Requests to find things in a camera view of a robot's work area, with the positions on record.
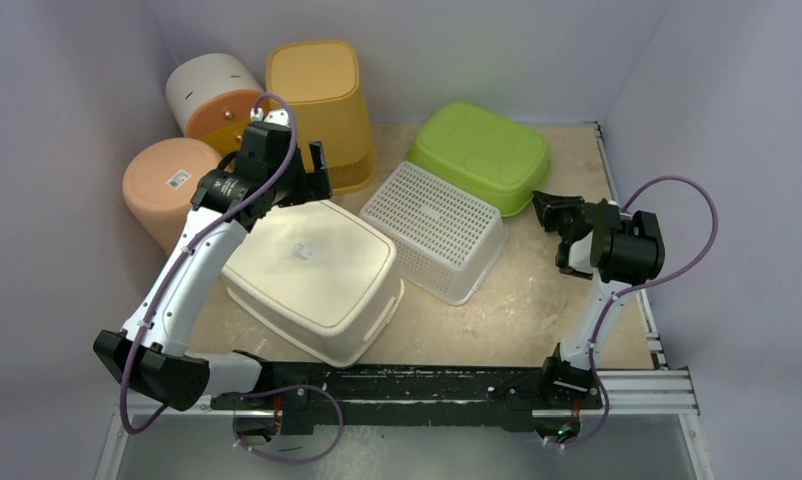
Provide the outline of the yellow orange slatted bin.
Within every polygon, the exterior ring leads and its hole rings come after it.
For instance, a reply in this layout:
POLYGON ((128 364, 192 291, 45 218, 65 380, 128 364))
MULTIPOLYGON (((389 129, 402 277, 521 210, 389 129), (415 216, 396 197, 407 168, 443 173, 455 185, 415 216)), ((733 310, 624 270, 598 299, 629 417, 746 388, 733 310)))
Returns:
POLYGON ((290 106, 299 145, 323 145, 336 195, 360 191, 376 173, 377 154, 358 57, 342 40, 293 43, 267 57, 266 90, 290 106))

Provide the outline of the green solid plastic tub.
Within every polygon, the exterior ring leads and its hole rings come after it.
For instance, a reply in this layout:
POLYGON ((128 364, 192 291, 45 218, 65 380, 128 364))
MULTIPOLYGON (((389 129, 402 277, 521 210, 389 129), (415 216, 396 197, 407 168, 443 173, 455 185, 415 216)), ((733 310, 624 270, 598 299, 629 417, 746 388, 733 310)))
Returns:
POLYGON ((544 185, 550 157, 540 133, 479 106, 454 102, 425 122, 406 159, 512 217, 544 185))

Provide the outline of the cream perforated laundry basket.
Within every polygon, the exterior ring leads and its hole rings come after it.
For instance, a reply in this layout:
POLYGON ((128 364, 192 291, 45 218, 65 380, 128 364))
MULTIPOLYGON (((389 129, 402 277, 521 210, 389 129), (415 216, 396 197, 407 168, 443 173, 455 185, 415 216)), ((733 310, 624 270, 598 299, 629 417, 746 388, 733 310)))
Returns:
POLYGON ((339 368, 370 348, 405 294, 393 241, 330 201, 272 209, 221 275, 259 322, 339 368))

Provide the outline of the green perforated plastic basket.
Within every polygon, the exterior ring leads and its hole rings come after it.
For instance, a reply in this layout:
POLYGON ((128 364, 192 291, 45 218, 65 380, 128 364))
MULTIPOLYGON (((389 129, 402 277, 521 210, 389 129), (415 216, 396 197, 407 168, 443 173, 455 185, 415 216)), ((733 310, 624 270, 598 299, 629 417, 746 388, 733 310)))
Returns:
POLYGON ((394 242, 405 279, 452 306, 480 289, 508 240, 497 208, 410 162, 359 216, 394 242))

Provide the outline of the peach plastic bucket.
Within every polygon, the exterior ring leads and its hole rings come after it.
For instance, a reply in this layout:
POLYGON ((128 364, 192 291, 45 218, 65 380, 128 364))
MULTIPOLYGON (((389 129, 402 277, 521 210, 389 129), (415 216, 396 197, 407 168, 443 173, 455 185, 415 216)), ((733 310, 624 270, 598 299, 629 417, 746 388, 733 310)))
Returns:
POLYGON ((124 201, 148 234, 170 253, 184 228, 199 180, 221 155, 191 138, 159 141, 133 158, 122 179, 124 201))

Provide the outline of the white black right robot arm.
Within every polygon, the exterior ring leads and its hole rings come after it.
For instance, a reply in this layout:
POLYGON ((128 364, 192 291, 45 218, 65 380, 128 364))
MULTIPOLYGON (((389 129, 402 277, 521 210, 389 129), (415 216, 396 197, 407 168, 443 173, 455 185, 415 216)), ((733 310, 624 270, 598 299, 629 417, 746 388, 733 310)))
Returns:
POLYGON ((597 387, 593 369, 618 317, 639 287, 654 280, 665 262, 657 215, 623 212, 605 199, 535 191, 532 204, 545 232, 560 237, 555 266, 591 285, 581 314, 543 364, 541 399, 553 407, 586 396, 597 387))

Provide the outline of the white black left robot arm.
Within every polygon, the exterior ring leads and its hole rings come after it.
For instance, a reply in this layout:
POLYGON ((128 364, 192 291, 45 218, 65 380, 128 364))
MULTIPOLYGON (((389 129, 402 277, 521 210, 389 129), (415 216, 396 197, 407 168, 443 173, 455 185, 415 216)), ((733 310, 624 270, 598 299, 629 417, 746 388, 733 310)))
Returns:
POLYGON ((225 264, 255 224, 275 208, 332 195, 324 146, 297 145, 294 127, 255 121, 239 150, 204 175, 183 231, 154 285, 117 331, 103 330, 93 350, 119 383, 119 405, 132 392, 185 411, 207 395, 236 394, 249 408, 274 399, 262 360, 243 352, 201 355, 188 344, 225 264), (308 156, 312 168, 304 166, 308 156))

